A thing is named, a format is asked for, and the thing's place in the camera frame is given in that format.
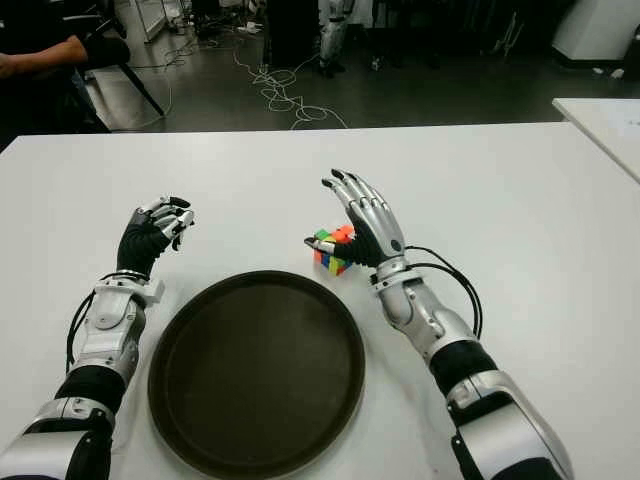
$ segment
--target white cable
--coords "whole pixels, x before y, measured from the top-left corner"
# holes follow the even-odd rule
[[[193,45],[193,42],[195,41],[195,38],[192,38],[191,40],[189,40],[187,43],[185,43],[182,47],[175,49],[175,50],[169,50],[168,52],[165,52],[163,57],[165,59],[165,63],[164,65],[144,65],[144,66],[132,66],[130,68],[132,69],[143,69],[143,68],[163,68],[162,70],[162,74],[164,75],[164,78],[167,82],[167,89],[169,91],[169,105],[163,109],[164,111],[164,115],[159,115],[158,117],[154,118],[153,120],[150,120],[148,122],[142,123],[140,125],[135,125],[135,126],[130,126],[130,127],[126,127],[126,128],[121,128],[121,129],[113,129],[111,130],[112,132],[116,132],[116,133],[120,133],[120,132],[136,132],[139,131],[142,128],[148,127],[150,125],[153,125],[154,123],[162,120],[163,118],[167,118],[169,116],[169,114],[171,113],[171,110],[173,109],[173,89],[171,88],[171,81],[169,80],[169,75],[167,75],[167,69],[171,66],[171,65],[175,65],[175,66],[181,66],[184,65],[184,60],[182,60],[180,57],[189,57],[191,55],[193,55],[195,52],[198,52],[200,50],[209,50],[209,49],[219,49],[219,50],[224,50],[222,48],[218,48],[218,45],[220,45],[220,43],[217,40],[209,40],[207,43],[207,45],[202,46],[200,44],[197,45]],[[173,58],[171,58],[170,60],[168,60],[167,57],[169,57],[170,55],[174,54]]]
[[[289,130],[295,130],[302,123],[326,120],[329,115],[333,115],[344,128],[349,128],[345,121],[336,112],[326,107],[318,107],[316,105],[305,105],[302,96],[290,97],[287,94],[287,87],[292,86],[297,81],[296,73],[303,65],[315,60],[318,54],[305,60],[293,70],[275,70],[271,73],[262,72],[254,73],[251,67],[246,63],[240,62],[237,56],[237,49],[233,51],[233,60],[236,65],[244,67],[253,77],[253,85],[265,85],[260,90],[260,94],[268,100],[267,108],[270,112],[290,112],[295,109],[297,120],[293,122]]]

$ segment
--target robot finger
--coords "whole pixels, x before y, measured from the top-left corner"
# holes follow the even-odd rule
[[[356,175],[355,173],[350,172],[349,176],[353,178],[354,182],[356,182],[360,190],[362,190],[362,192],[364,192],[364,194],[369,197],[371,205],[375,206],[376,203],[379,204],[379,200],[376,198],[375,193],[373,193],[373,188],[370,187],[367,182],[365,182],[359,175]]]
[[[347,175],[349,175],[351,181],[356,184],[359,190],[365,195],[365,198],[361,201],[362,211],[369,220],[373,231],[384,234],[390,238],[395,237],[394,225],[388,218],[387,213],[383,210],[382,202],[380,197],[376,195],[375,189],[355,173],[348,173]]]
[[[328,253],[333,255],[333,251],[336,248],[336,244],[332,242],[323,242],[322,240],[318,240],[314,237],[307,237],[304,239],[305,245],[313,248],[314,250],[318,250],[323,253]]]
[[[164,217],[156,219],[153,222],[153,225],[162,230],[164,227],[172,223],[177,218],[178,218],[177,215],[165,215]]]
[[[193,217],[193,210],[185,210],[182,215],[176,217],[162,229],[162,234],[169,240],[176,238],[180,233],[194,224]]]
[[[191,206],[190,202],[187,202],[180,197],[169,197],[169,203],[180,208],[189,208]]]
[[[140,213],[153,212],[157,208],[161,207],[162,205],[168,204],[170,198],[171,197],[169,197],[169,196],[158,197],[155,200],[152,200],[151,202],[146,203],[146,204],[141,205],[140,207],[138,207],[138,212],[140,212]]]
[[[175,207],[173,205],[165,204],[161,205],[157,209],[151,212],[151,218],[161,218],[165,215],[175,214],[176,216],[180,215],[184,210],[180,207]]]
[[[382,206],[383,210],[386,212],[386,214],[387,214],[387,216],[389,218],[389,223],[391,224],[391,226],[396,230],[396,232],[402,238],[402,229],[400,228],[400,225],[398,224],[398,221],[396,220],[396,216],[393,214],[393,211],[389,207],[389,204],[382,197],[382,195],[380,195],[380,192],[378,192],[375,188],[372,188],[372,190],[373,190],[373,193],[376,195],[376,197],[380,200],[381,206]]]
[[[323,178],[322,184],[325,187],[333,190],[333,193],[336,194],[340,202],[342,202],[342,205],[344,205],[344,208],[346,208],[347,210],[349,209],[351,204],[356,201],[356,199],[353,197],[353,195],[351,195],[347,187],[345,187],[342,182],[338,182],[331,178]]]
[[[366,199],[367,196],[365,195],[364,191],[358,186],[355,179],[352,178],[348,172],[334,168],[331,170],[331,174],[339,179],[345,185],[345,187],[347,187],[349,193],[351,193],[351,195],[358,201],[358,203],[366,207],[362,200]]]

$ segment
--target chair leg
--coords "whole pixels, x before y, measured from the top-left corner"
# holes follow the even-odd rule
[[[71,93],[71,95],[73,96],[74,100],[82,106],[82,108],[84,109],[85,113],[87,115],[89,115],[89,117],[91,117],[91,121],[95,124],[96,126],[96,130],[97,133],[111,133],[111,130],[109,130],[109,127],[107,127],[104,122],[102,121],[102,119],[98,116],[98,114],[96,113],[96,111],[91,107],[91,105],[89,105],[86,100],[82,97],[82,95],[80,95],[80,92],[78,91],[78,89],[76,88],[76,86],[71,83],[69,85],[69,92]]]
[[[138,76],[134,73],[134,71],[131,70],[131,68],[129,68],[129,65],[125,63],[121,63],[118,66],[120,67],[120,70],[122,70],[124,74],[127,77],[129,77],[129,80],[131,80],[131,83],[133,83],[136,86],[136,88],[140,90],[140,93],[142,94],[142,96],[147,99],[147,101],[151,104],[151,106],[155,109],[155,111],[158,112],[159,115],[164,117],[164,111],[162,110],[160,105],[156,103],[156,101],[153,99],[151,94],[145,88],[142,81],[138,78]]]

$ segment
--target white table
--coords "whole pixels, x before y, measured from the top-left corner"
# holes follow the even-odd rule
[[[556,98],[553,105],[640,183],[640,100]]]
[[[332,278],[303,245],[317,228],[344,222],[320,185],[332,166],[369,179],[411,243],[435,248],[472,279],[486,312],[484,345],[564,440],[576,478],[635,478],[640,190],[568,123],[18,139],[0,156],[0,448],[61,383],[68,322],[113,270],[133,207],[173,193],[193,202],[196,225],[184,250],[153,272],[166,293],[148,311],[112,478],[203,478],[154,431],[150,355],[194,294],[257,269],[333,290],[366,344],[359,414],[294,478],[460,478],[444,400],[383,319],[367,288],[371,271]],[[470,318],[453,281],[429,279]]]

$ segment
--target black cable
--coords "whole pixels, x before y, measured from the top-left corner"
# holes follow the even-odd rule
[[[92,291],[87,297],[80,303],[80,306],[76,310],[76,313],[73,315],[73,320],[71,320],[71,325],[69,325],[69,333],[67,334],[67,362],[66,362],[66,373],[69,373],[69,367],[73,365],[75,359],[73,358],[73,341],[76,338],[76,333],[78,332],[80,325],[87,315],[91,304],[93,303],[93,297],[95,297],[95,290]]]
[[[440,260],[442,263],[446,265],[446,267],[443,267],[442,265],[438,265],[435,263],[416,263],[409,266],[410,267],[428,267],[428,268],[435,268],[437,270],[444,271],[449,275],[451,275],[453,278],[455,278],[458,281],[458,283],[462,285],[462,287],[468,293],[469,298],[471,300],[471,305],[473,307],[473,333],[475,334],[476,338],[480,340],[480,337],[482,335],[482,328],[484,326],[484,315],[482,311],[482,304],[480,303],[480,296],[478,295],[478,292],[476,291],[473,284],[469,281],[469,279],[457,268],[455,268],[453,265],[447,262],[442,256],[440,256],[438,253],[434,252],[430,248],[417,247],[417,246],[410,245],[408,247],[405,247],[405,249],[425,251],[433,255],[434,257],[436,257],[438,260]]]

